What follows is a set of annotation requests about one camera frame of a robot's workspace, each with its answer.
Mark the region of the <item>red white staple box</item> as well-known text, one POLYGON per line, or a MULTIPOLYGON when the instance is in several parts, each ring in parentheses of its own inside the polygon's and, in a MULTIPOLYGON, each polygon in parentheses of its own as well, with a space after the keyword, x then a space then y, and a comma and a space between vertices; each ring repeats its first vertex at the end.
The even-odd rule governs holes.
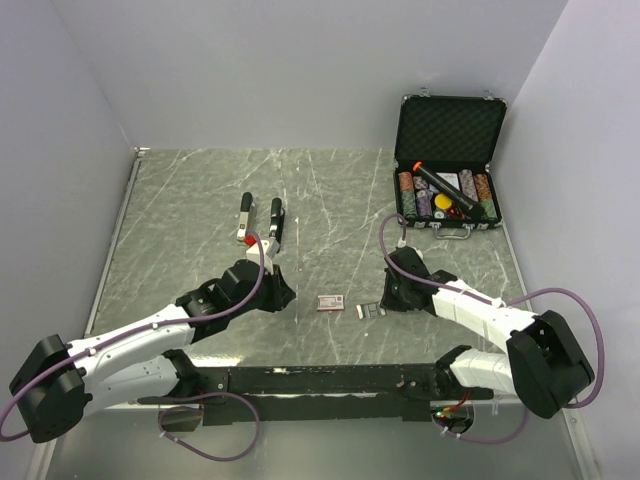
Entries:
POLYGON ((318 296, 318 312, 324 311, 343 311, 344 296, 343 295, 319 295, 318 296))

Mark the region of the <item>beige and black stapler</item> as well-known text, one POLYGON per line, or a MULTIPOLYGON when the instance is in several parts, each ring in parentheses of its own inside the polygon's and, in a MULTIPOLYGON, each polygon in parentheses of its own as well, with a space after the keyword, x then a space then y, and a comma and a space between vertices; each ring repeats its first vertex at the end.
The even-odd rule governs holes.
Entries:
POLYGON ((255 202, 253 194, 244 192, 241 198, 240 211, 238 215, 238 229, 236 240, 243 243, 247 236, 247 230, 252 226, 255 216, 255 202))

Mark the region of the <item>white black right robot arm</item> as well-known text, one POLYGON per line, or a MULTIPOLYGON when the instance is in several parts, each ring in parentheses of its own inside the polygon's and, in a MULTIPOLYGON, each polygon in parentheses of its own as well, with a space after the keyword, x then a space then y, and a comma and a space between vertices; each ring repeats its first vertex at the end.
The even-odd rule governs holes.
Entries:
POLYGON ((596 380, 596 374, 566 320, 507 306, 455 275, 430 273, 416 249, 385 256, 383 308, 426 311, 484 338, 497 352, 458 346, 439 362, 438 390, 457 398, 484 388, 516 396, 533 414, 549 419, 596 380))

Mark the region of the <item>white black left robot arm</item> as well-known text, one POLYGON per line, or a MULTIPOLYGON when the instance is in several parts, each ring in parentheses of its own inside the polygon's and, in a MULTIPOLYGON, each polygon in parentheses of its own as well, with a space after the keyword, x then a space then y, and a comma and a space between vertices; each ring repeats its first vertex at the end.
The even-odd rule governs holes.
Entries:
POLYGON ((71 342, 59 335, 40 340, 9 384, 12 405, 26 435, 45 443, 83 417, 128 400, 186 401, 198 379, 184 347, 224 331, 252 310, 282 311, 295 297, 279 266, 261 269, 239 260, 143 320, 71 342))

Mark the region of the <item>yellow round chip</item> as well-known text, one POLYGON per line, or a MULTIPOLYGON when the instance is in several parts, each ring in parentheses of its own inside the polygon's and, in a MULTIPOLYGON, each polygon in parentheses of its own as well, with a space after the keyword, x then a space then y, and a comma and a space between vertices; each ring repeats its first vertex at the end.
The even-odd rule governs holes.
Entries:
POLYGON ((453 201, 445 194, 438 194, 434 197, 434 204, 437 209, 448 210, 452 207, 453 201))

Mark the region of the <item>black tube with orange cap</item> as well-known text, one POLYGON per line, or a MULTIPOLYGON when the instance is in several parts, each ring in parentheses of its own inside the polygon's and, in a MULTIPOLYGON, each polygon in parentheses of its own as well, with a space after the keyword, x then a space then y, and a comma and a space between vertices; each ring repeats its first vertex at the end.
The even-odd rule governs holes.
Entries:
POLYGON ((437 173, 425 168, 420 161, 416 162, 412 170, 424 178, 429 184, 433 184, 441 193, 447 195, 460 210, 469 218, 480 221, 484 216, 484 209, 476 200, 465 195, 462 191, 452 186, 437 173))

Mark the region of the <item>black poker chip case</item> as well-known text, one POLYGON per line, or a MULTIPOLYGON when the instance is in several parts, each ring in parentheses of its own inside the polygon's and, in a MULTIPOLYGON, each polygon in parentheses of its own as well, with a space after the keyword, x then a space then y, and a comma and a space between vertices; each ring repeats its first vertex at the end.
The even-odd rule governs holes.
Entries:
POLYGON ((502 215, 490 165, 507 112, 507 102, 492 96, 461 97, 406 95, 400 106, 393 153, 397 212, 413 228, 458 230, 468 237, 474 230, 492 230, 502 215), (422 165, 476 200, 484 216, 475 221, 453 202, 437 209, 441 192, 412 170, 422 165))

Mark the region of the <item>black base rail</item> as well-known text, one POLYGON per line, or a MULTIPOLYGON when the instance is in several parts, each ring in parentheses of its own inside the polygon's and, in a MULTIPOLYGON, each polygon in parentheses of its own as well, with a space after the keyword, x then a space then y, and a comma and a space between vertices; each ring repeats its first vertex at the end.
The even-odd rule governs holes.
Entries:
POLYGON ((187 397, 233 393, 267 421, 399 418, 429 422, 435 407, 490 400, 493 391, 461 386, 435 364, 196 367, 187 382, 143 405, 177 405, 187 397))

